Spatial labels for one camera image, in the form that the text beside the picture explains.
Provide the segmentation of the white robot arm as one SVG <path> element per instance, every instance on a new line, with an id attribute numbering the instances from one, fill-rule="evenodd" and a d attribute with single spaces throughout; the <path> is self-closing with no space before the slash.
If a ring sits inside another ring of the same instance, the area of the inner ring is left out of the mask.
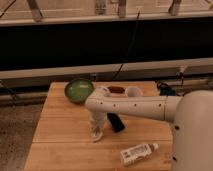
<path id="1" fill-rule="evenodd" d="M 171 171 L 213 171 L 213 91 L 112 97 L 107 88 L 98 87 L 85 106 L 95 120 L 117 113 L 173 123 Z"/>

